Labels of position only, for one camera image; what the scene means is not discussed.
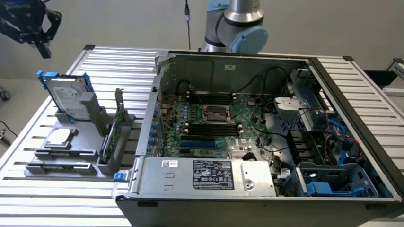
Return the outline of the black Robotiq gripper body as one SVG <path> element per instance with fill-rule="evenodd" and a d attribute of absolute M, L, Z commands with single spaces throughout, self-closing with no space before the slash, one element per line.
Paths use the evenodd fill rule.
<path fill-rule="evenodd" d="M 47 7 L 42 0 L 2 0 L 0 27 L 22 31 L 26 27 L 41 28 Z"/>

